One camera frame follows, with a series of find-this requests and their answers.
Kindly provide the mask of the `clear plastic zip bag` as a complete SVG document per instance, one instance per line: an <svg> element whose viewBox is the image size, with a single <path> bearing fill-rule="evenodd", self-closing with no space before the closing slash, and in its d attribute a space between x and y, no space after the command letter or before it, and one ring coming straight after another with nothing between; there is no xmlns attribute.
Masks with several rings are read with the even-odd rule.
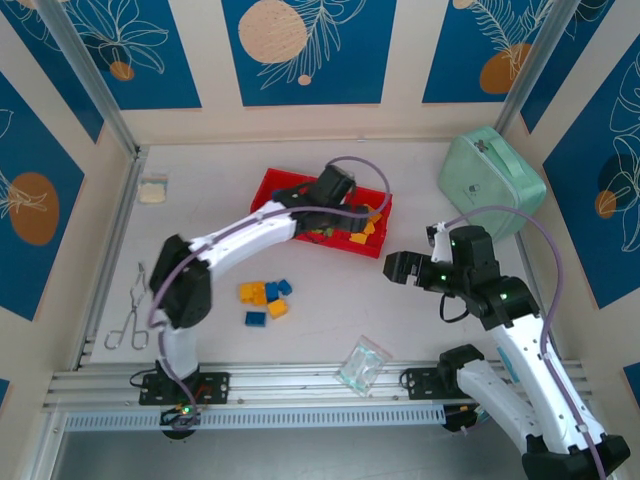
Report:
<svg viewBox="0 0 640 480"><path fill-rule="evenodd" d="M335 379L355 394L366 397L392 355L366 336L360 336L341 364Z"/></svg>

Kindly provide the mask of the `mint green zip case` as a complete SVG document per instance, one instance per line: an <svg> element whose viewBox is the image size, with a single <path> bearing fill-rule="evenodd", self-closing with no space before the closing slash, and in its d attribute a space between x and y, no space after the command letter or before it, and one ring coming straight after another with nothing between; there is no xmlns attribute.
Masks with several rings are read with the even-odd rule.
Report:
<svg viewBox="0 0 640 480"><path fill-rule="evenodd" d="M490 126L452 140L438 187L462 214L499 205L532 215L547 193L542 178Z"/></svg>

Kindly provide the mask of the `small bag of white powder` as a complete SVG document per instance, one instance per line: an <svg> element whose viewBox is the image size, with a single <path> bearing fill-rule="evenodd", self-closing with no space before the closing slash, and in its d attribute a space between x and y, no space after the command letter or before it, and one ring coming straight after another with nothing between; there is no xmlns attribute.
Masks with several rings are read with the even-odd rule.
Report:
<svg viewBox="0 0 640 480"><path fill-rule="evenodd" d="M168 175L151 172L143 174L138 184L138 201L144 205L165 203L168 191Z"/></svg>

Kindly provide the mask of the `metal scissor tongs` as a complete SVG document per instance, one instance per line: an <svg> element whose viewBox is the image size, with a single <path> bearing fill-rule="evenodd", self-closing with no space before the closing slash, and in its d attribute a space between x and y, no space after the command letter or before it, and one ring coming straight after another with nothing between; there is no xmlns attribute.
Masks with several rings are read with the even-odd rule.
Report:
<svg viewBox="0 0 640 480"><path fill-rule="evenodd" d="M129 311L120 328L110 330L103 342L104 347L113 351L118 349L127 332L130 332L130 346L135 351L144 350L149 342L149 332L139 325L138 310L147 293L146 269L142 262L137 263L137 275L129 289Z"/></svg>

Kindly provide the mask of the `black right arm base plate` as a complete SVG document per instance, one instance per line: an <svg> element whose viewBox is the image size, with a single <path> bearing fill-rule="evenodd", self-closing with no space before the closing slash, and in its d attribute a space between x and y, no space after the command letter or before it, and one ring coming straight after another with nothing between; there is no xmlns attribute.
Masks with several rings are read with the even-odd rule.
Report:
<svg viewBox="0 0 640 480"><path fill-rule="evenodd" d="M407 368L399 377L410 400L454 400L467 398L461 390L447 386L436 368Z"/></svg>

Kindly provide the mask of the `blue leaf print wall panel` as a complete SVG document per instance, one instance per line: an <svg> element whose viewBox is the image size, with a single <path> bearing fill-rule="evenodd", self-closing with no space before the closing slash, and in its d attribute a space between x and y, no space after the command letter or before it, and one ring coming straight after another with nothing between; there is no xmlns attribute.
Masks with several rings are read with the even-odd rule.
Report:
<svg viewBox="0 0 640 480"><path fill-rule="evenodd" d="M0 0L0 12L96 144L104 119L66 60L33 0Z"/></svg>
<svg viewBox="0 0 640 480"><path fill-rule="evenodd" d="M84 173L0 73L0 307L32 321Z"/></svg>
<svg viewBox="0 0 640 480"><path fill-rule="evenodd" d="M618 10L618 4L640 8L640 0L579 0L521 107L520 116L528 135L534 132L587 47L595 42L610 11Z"/></svg>
<svg viewBox="0 0 640 480"><path fill-rule="evenodd" d="M63 8L120 109L201 107L169 0L67 0Z"/></svg>
<svg viewBox="0 0 640 480"><path fill-rule="evenodd" d="M397 0L222 0L245 107L377 105Z"/></svg>
<svg viewBox="0 0 640 480"><path fill-rule="evenodd" d="M640 288L640 35L543 168L597 306Z"/></svg>
<svg viewBox="0 0 640 480"><path fill-rule="evenodd" d="M555 0L449 0L422 102L501 102Z"/></svg>

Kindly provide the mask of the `aluminium front rail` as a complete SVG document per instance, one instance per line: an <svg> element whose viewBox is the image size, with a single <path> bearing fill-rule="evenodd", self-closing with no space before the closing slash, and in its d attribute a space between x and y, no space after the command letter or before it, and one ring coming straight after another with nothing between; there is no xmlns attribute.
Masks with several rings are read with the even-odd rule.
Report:
<svg viewBox="0 0 640 480"><path fill-rule="evenodd" d="M392 361L382 369L366 397L336 378L337 363L251 364L209 363L203 372L230 374L229 408L329 407L407 404L400 375L408 368L434 367L434 361ZM86 363L77 370L52 375L42 408L45 411L102 411L137 408L139 390L129 383L149 364Z"/></svg>

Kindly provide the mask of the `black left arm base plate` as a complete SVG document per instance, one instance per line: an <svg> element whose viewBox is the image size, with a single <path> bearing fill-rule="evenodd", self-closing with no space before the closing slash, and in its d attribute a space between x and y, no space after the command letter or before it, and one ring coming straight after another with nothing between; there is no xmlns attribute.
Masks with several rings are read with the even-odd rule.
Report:
<svg viewBox="0 0 640 480"><path fill-rule="evenodd" d="M230 374L227 372L194 372L183 380L196 404L227 403ZM147 373L142 378L138 403L143 406L171 406L189 403L188 395L164 371Z"/></svg>

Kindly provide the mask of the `aluminium side rail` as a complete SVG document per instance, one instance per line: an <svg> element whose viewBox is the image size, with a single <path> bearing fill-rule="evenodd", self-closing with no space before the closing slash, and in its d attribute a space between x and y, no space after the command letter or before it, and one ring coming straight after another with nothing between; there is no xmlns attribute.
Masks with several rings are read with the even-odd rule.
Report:
<svg viewBox="0 0 640 480"><path fill-rule="evenodd" d="M149 145L141 146L138 149L124 178L115 216L107 231L104 253L98 264L97 277L91 287L89 301L83 313L79 337L76 340L73 354L67 365L70 371L75 371L79 368L85 342L99 328L133 209L139 178L144 170L149 149Z"/></svg>

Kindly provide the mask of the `aluminium frame post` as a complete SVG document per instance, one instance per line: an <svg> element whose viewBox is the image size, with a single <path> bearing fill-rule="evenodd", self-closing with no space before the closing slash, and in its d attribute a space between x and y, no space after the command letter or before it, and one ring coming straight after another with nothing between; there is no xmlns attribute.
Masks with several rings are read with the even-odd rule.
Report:
<svg viewBox="0 0 640 480"><path fill-rule="evenodd" d="M523 67L506 96L493 128L505 136L544 70L581 0L555 0Z"/></svg>
<svg viewBox="0 0 640 480"><path fill-rule="evenodd" d="M57 0L34 0L34 4L48 31L106 125L110 128L114 138L126 152L129 160L132 163L136 162L140 146L134 139L117 102L63 6Z"/></svg>

